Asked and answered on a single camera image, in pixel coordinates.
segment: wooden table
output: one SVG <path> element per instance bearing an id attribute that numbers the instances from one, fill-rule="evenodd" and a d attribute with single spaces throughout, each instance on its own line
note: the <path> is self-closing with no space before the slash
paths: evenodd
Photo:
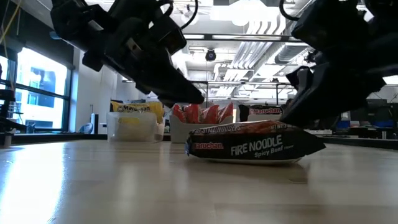
<path id="1" fill-rule="evenodd" d="M 17 146 L 0 149 L 0 223 L 398 223 L 398 154 L 328 145 L 261 167 L 169 142 Z"/>

